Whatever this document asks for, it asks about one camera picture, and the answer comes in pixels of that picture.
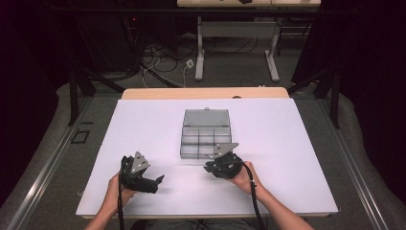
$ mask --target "gray carpet floor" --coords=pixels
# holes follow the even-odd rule
[[[209,46],[213,44],[212,42],[215,42],[215,50],[221,49],[229,52],[236,50],[236,47],[240,47],[245,41],[246,39],[223,38],[206,43],[206,45]],[[302,38],[287,37],[283,39],[282,55],[276,57],[275,60],[281,77],[280,82],[272,82],[269,79],[263,54],[263,49],[267,48],[269,44],[266,41],[259,40],[256,48],[248,54],[215,54],[208,52],[206,54],[203,81],[194,80],[192,68],[186,71],[186,84],[188,87],[236,87],[262,84],[286,87],[290,85],[290,79],[303,43]],[[182,83],[184,62],[189,58],[195,62],[195,51],[190,52],[189,48],[181,47],[179,53],[189,55],[183,60],[179,60],[179,66],[174,70],[159,73],[166,78]],[[172,59],[162,57],[161,63],[157,67],[161,71],[165,71],[171,69],[174,63]],[[106,74],[106,76],[114,77],[117,76],[117,73]],[[87,109],[83,111],[83,116],[77,126],[80,130],[89,131],[88,139],[85,144],[69,144],[67,146],[45,193],[30,213],[31,217],[25,225],[27,229],[82,229],[88,223],[87,219],[75,216],[80,199],[78,192],[87,183],[115,105],[121,97],[120,94],[115,93],[105,85],[98,82],[94,82],[94,84],[98,89],[98,93],[91,99]],[[124,87],[165,87],[149,74],[145,74],[143,81],[141,73],[132,78],[117,81],[117,84]],[[307,218],[307,221],[316,229],[373,229],[340,154],[339,143],[331,131],[329,120],[326,119],[324,104],[328,103],[328,99],[312,99],[311,94],[309,94],[312,88],[314,88],[314,85],[308,86],[308,88],[292,95],[292,97],[295,99],[302,115],[310,141],[341,212],[329,218]],[[59,107],[54,120],[29,167],[0,210],[0,229],[7,229],[46,161],[55,153],[60,140],[68,129],[68,85],[58,89],[57,93],[59,95]],[[386,188],[381,177],[371,165],[362,146],[362,134],[352,110],[352,104],[343,96],[340,100],[339,122],[341,126],[340,133],[371,189],[388,229],[403,229],[406,226],[406,208]],[[272,219],[267,222],[269,224],[268,229],[277,229]],[[129,229],[132,220],[128,219],[125,224],[126,229]],[[118,229],[118,226],[118,221],[113,219],[107,229]]]

